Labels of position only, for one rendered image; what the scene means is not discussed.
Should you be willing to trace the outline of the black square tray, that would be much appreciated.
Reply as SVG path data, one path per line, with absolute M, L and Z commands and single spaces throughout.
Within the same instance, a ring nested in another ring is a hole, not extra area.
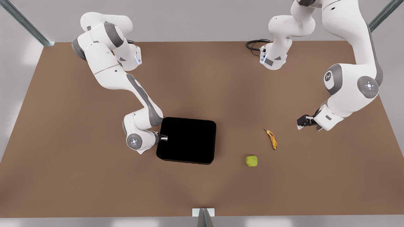
M 165 161 L 211 164 L 215 155 L 217 125 L 211 120 L 166 117 L 156 156 Z

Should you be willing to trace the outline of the silver frame post with foot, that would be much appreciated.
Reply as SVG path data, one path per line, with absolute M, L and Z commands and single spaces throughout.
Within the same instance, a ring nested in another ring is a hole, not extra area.
M 198 217 L 197 227 L 215 227 L 211 217 L 215 216 L 214 208 L 193 208 L 192 217 Z

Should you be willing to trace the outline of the yellow banana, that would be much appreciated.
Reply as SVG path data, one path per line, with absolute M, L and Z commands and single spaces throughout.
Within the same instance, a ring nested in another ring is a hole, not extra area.
M 264 131 L 265 131 L 265 132 L 267 133 L 267 135 L 270 137 L 270 140 L 271 140 L 273 149 L 276 150 L 278 144 L 277 144 L 277 140 L 276 140 L 276 137 L 275 137 L 274 133 L 271 132 L 270 130 L 267 130 L 267 129 L 264 129 Z

